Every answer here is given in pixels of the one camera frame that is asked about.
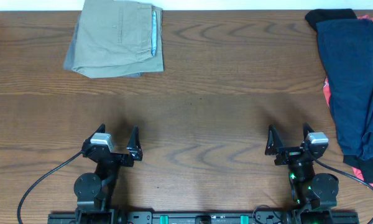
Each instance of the folded gray cloth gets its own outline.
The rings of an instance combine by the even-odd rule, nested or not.
[[[63,67],[90,78],[162,72],[161,21],[150,4],[86,0]]]

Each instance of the pile of clothing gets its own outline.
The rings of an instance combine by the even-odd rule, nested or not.
[[[328,75],[323,92],[336,124],[344,163],[373,183],[373,18],[351,9],[310,11]]]
[[[63,63],[90,78],[162,72],[162,9],[134,1],[86,0]]]

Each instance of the cable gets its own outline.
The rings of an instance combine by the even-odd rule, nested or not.
[[[36,180],[36,182],[34,184],[32,184],[32,186],[30,186],[29,189],[27,189],[27,191],[25,192],[24,196],[22,197],[22,199],[21,199],[21,201],[19,202],[19,205],[18,205],[17,218],[18,218],[18,223],[19,224],[23,224],[22,219],[21,219],[21,208],[22,208],[22,204],[24,203],[24,200],[25,200],[26,196],[29,195],[29,193],[33,190],[33,188],[36,187],[36,185],[38,183],[40,183],[42,180],[44,180],[44,178],[48,177],[50,174],[54,173],[55,171],[61,169],[63,166],[67,165],[72,160],[74,160],[78,156],[80,156],[80,154],[82,154],[82,152],[78,152],[76,155],[74,155],[72,158],[68,159],[63,164],[57,166],[56,168],[52,169],[50,172],[44,174],[39,180]]]
[[[253,218],[256,220],[256,222],[258,223],[258,224],[263,224],[263,223],[261,223],[260,221],[258,221],[257,219],[256,219],[256,210],[258,209],[258,208],[260,208],[260,207],[267,207],[267,208],[271,208],[270,206],[268,206],[268,205],[259,205],[259,206],[257,206],[256,207],[256,209],[254,209],[254,211],[253,211]],[[274,211],[272,211],[272,213],[275,215],[275,217],[277,217],[280,221],[279,222],[277,222],[277,223],[275,223],[275,224],[279,224],[279,223],[283,223],[283,221],[282,221],[282,219],[274,212]]]
[[[351,175],[351,174],[348,174],[348,173],[343,172],[343,171],[341,171],[341,170],[337,170],[337,169],[335,169],[335,168],[333,168],[333,167],[331,167],[331,166],[328,166],[328,165],[326,165],[326,164],[320,162],[317,158],[315,158],[315,156],[313,156],[313,154],[311,153],[311,151],[310,151],[309,149],[306,150],[306,151],[309,153],[309,155],[311,156],[311,158],[312,158],[312,159],[313,159],[317,164],[319,164],[319,165],[323,166],[324,168],[327,168],[327,169],[329,169],[329,170],[331,170],[331,171],[335,171],[336,173],[339,173],[339,174],[341,174],[341,175],[344,175],[344,176],[346,176],[346,177],[349,177],[349,178],[351,178],[352,180],[356,180],[356,181],[358,181],[359,183],[361,183],[361,184],[365,185],[366,187],[370,188],[371,190],[373,190],[373,186],[371,186],[370,184],[364,182],[364,181],[361,180],[361,179],[358,179],[358,178],[354,177],[354,176]],[[373,223],[373,218],[372,218],[372,219],[371,219],[367,224],[371,224],[371,223]]]

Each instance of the white wall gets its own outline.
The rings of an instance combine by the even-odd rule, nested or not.
[[[140,0],[165,10],[373,9],[373,0]],[[0,0],[0,11],[81,10],[84,0]]]

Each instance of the wood grain surface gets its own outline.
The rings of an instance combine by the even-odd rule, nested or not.
[[[117,151],[140,127],[144,160],[121,169],[113,199],[128,209],[287,208],[287,168],[264,156],[271,123],[297,145],[309,122],[330,138],[321,161],[352,173],[323,97],[306,11],[165,11],[165,72],[104,79],[62,69],[79,13],[0,12],[0,223],[16,223],[24,192],[101,123]],[[46,178],[25,201],[24,223],[74,211],[74,181],[94,169],[79,157]],[[366,223],[373,193],[339,179],[337,209]]]

